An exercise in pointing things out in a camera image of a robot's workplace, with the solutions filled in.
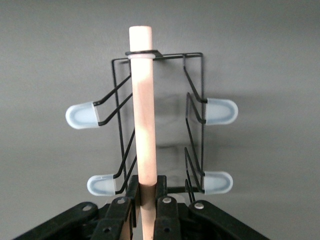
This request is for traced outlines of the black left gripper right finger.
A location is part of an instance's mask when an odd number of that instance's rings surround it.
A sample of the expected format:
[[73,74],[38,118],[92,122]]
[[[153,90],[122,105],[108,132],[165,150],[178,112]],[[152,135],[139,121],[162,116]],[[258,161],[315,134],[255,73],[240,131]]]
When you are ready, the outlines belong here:
[[155,240],[266,240],[267,237],[206,200],[190,205],[168,195],[167,177],[156,184]]

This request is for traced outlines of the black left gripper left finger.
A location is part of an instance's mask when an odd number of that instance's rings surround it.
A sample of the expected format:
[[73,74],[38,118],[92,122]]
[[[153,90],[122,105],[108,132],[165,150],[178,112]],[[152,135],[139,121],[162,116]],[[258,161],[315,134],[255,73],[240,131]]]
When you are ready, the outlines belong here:
[[16,237],[17,240],[131,240],[137,226],[138,177],[134,175],[124,196],[103,207],[81,202]]

